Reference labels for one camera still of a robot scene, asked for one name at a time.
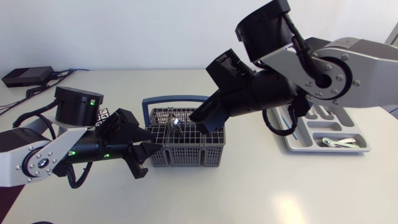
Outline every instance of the power adapter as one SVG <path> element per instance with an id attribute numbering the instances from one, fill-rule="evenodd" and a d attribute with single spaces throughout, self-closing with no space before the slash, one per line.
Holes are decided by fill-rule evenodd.
<path id="1" fill-rule="evenodd" d="M 7 87 L 45 85 L 51 80 L 53 72 L 51 66 L 16 68 L 1 80 Z"/>

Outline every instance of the table surface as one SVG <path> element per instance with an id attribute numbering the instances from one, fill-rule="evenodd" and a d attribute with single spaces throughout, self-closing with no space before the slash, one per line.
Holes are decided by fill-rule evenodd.
<path id="1" fill-rule="evenodd" d="M 130 110 L 142 128 L 142 99 L 217 89 L 205 70 L 80 71 L 60 86 L 103 94 L 101 108 Z M 2 84 L 0 104 L 20 100 L 26 89 Z M 0 131 L 49 104 L 54 91 L 0 116 Z M 347 111 L 370 152 L 293 153 L 260 112 L 251 113 L 226 122 L 218 168 L 153 168 L 147 160 L 149 172 L 136 180 L 121 159 L 95 162 L 79 189 L 56 176 L 26 185 L 4 223 L 398 223 L 398 121 L 381 108 Z"/>

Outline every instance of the black cable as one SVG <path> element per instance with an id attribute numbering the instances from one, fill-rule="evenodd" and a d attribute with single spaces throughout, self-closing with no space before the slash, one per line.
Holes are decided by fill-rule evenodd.
<path id="1" fill-rule="evenodd" d="M 294 113 L 294 109 L 292 107 L 288 107 L 288 112 L 289 112 L 289 116 L 292 120 L 292 127 L 286 130 L 278 130 L 274 127 L 272 127 L 271 123 L 268 120 L 268 116 L 267 116 L 267 110 L 263 110 L 262 111 L 262 118 L 264 119 L 264 122 L 266 123 L 267 127 L 275 134 L 279 135 L 279 136 L 288 136 L 290 134 L 293 134 L 293 132 L 295 131 L 296 127 L 297 127 L 297 117 Z"/>
<path id="2" fill-rule="evenodd" d="M 93 165 L 93 162 L 88 162 L 86 165 L 86 168 L 84 168 L 84 171 L 80 178 L 76 181 L 76 175 L 75 175 L 75 170 L 73 170 L 72 164 L 69 164 L 67 167 L 67 176 L 68 176 L 68 181 L 69 185 L 71 188 L 76 189 L 79 188 L 84 181 L 86 180 L 88 173 L 90 172 L 91 166 Z"/>
<path id="3" fill-rule="evenodd" d="M 307 45 L 303 37 L 300 35 L 300 32 L 294 26 L 289 15 L 283 14 L 282 16 L 287 24 L 287 27 L 294 35 L 292 37 L 292 43 L 294 45 L 294 48 L 296 49 L 296 54 L 300 59 L 300 63 L 303 69 L 308 73 L 310 77 L 315 80 L 315 83 L 318 86 L 325 86 L 326 81 L 324 80 L 322 73 L 318 70 L 317 66 L 311 58 L 311 55 L 308 52 L 310 50 L 310 47 Z"/>
<path id="4" fill-rule="evenodd" d="M 69 77 L 69 76 L 70 76 L 74 71 L 76 71 L 76 70 L 87 70 L 87 69 L 80 69 L 80 68 L 78 68 L 78 69 L 72 69 L 72 68 L 71 68 L 71 69 L 68 69 L 68 70 L 61 71 L 61 72 L 53 72 L 52 75 L 55 75 L 54 77 L 55 77 L 56 79 L 58 79 L 57 82 L 55 82 L 55 83 L 52 84 L 52 85 L 49 85 L 49 86 L 48 86 L 47 88 L 45 88 L 44 90 L 41 90 L 41 91 L 38 91 L 38 92 L 35 92 L 35 93 L 30 94 L 29 97 L 26 97 L 26 98 L 24 98 L 24 99 L 22 99 L 22 100 L 20 100 L 20 101 L 13 102 L 13 103 L 10 103 L 10 104 L 8 104 L 8 105 L 0 106 L 0 107 L 3 107 L 3 108 L 0 109 L 0 111 L 1 111 L 1 110 L 4 110 L 4 111 L 2 111 L 2 112 L 0 113 L 0 116 L 3 115 L 3 114 L 5 114 L 5 113 L 7 113 L 9 110 L 13 109 L 14 107 L 20 105 L 21 103 L 25 102 L 26 100 L 32 98 L 33 96 L 36 96 L 36 95 L 38 95 L 38 94 L 41 94 L 41 93 L 43 93 L 43 92 L 49 90 L 51 87 L 53 87 L 53 86 L 55 86 L 55 85 L 58 85 L 60 82 L 64 81 L 64 79 L 66 79 L 67 77 Z M 66 75 L 62 75 L 61 77 L 58 77 L 58 76 L 57 76 L 57 75 L 60 75 L 60 74 L 62 74 L 62 73 L 65 73 L 65 72 L 68 72 L 68 73 L 67 73 Z"/>
<path id="5" fill-rule="evenodd" d="M 22 123 L 23 121 L 25 121 L 26 119 L 31 118 L 31 117 L 33 117 L 33 116 L 38 116 L 38 115 L 40 115 L 40 114 L 42 114 L 42 113 L 44 113 L 44 112 L 46 112 L 46 111 L 48 111 L 48 110 L 51 110 L 52 108 L 56 107 L 58 104 L 59 104 L 59 100 L 58 100 L 58 99 L 55 99 L 52 103 L 50 103 L 50 104 L 47 105 L 47 106 L 44 106 L 44 107 L 39 108 L 39 109 L 37 109 L 37 110 L 35 110 L 35 111 L 32 111 L 32 112 L 28 112 L 28 113 L 22 114 L 22 115 L 20 115 L 20 116 L 18 117 L 18 119 L 12 124 L 12 127 L 13 127 L 13 128 L 17 128 L 17 127 L 19 127 L 19 126 L 21 125 L 21 123 Z"/>
<path id="6" fill-rule="evenodd" d="M 38 114 L 36 116 L 38 116 L 42 121 L 44 121 L 45 125 L 49 128 L 52 139 L 53 140 L 56 139 L 57 136 L 55 135 L 55 131 L 54 131 L 50 121 L 41 114 Z"/>

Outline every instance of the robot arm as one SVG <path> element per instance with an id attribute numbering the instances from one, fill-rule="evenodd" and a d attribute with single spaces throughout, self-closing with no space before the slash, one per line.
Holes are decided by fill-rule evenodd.
<path id="1" fill-rule="evenodd" d="M 1 187 L 38 182 L 55 174 L 68 176 L 71 187 L 78 188 L 94 161 L 108 159 L 124 159 L 136 179 L 146 175 L 148 169 L 142 164 L 162 146 L 145 142 L 133 145 L 150 140 L 153 135 L 139 127 L 130 111 L 118 109 L 93 129 L 102 95 L 57 87 L 55 96 L 57 99 L 52 105 L 58 106 L 56 117 L 26 113 L 20 118 L 41 118 L 23 128 L 0 133 Z M 18 126 L 23 119 L 18 119 L 14 125 Z M 51 123 L 59 127 L 58 136 L 52 141 L 43 136 Z M 88 165 L 76 181 L 72 164 L 80 162 Z"/>
<path id="2" fill-rule="evenodd" d="M 286 0 L 273 0 L 236 28 L 249 58 L 263 68 L 249 69 L 229 50 L 207 68 L 217 90 L 192 115 L 202 133 L 212 132 L 230 116 L 290 105 L 291 134 L 297 118 L 312 103 L 365 108 L 398 103 L 398 48 L 368 40 L 303 40 L 287 13 Z"/>

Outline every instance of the gray plastic basket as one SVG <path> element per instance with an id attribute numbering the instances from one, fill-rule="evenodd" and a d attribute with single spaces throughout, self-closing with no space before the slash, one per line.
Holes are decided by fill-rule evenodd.
<path id="1" fill-rule="evenodd" d="M 150 161 L 154 167 L 218 167 L 220 165 L 223 147 L 225 145 L 224 127 L 209 134 L 201 134 L 196 124 L 189 116 L 195 108 L 154 108 L 146 118 L 147 105 L 152 103 L 164 103 L 166 101 L 203 101 L 204 96 L 161 96 L 148 98 L 142 102 L 146 130 L 156 136 L 151 143 L 163 145 L 162 150 L 151 156 Z M 170 115 L 183 122 L 183 137 L 179 133 L 170 132 L 166 125 Z"/>

